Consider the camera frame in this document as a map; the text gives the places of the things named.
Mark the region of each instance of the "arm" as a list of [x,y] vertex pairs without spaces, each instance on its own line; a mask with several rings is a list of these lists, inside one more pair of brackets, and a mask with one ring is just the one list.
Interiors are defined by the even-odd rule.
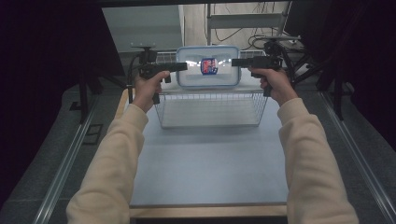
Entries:
[[271,96],[280,105],[289,223],[359,223],[318,118],[308,113],[284,72],[249,70],[263,75],[262,88],[271,83]]
[[136,81],[136,97],[120,119],[110,124],[82,181],[80,190],[67,205],[68,223],[129,223],[137,159],[142,134],[152,107],[152,95],[160,91],[162,72],[150,80]]

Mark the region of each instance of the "cream sleeve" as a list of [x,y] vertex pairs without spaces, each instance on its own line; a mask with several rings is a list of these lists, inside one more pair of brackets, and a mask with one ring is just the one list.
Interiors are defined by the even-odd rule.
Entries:
[[283,104],[278,116],[290,191],[289,223],[359,223],[318,118],[300,98]]
[[135,105],[113,120],[80,190],[67,205],[68,223],[130,223],[129,202],[147,122]]

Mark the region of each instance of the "wire rack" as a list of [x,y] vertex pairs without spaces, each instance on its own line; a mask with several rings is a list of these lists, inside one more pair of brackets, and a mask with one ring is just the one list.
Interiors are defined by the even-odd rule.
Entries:
[[[241,58],[262,51],[241,51]],[[160,52],[157,63],[175,63],[175,52]],[[163,128],[258,126],[267,97],[257,91],[182,91],[161,93],[155,105]]]

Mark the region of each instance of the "wire basket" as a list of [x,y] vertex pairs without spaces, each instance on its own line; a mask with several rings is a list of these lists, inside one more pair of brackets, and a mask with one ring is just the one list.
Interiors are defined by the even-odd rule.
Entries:
[[160,94],[156,105],[163,128],[258,126],[267,97],[251,93]]

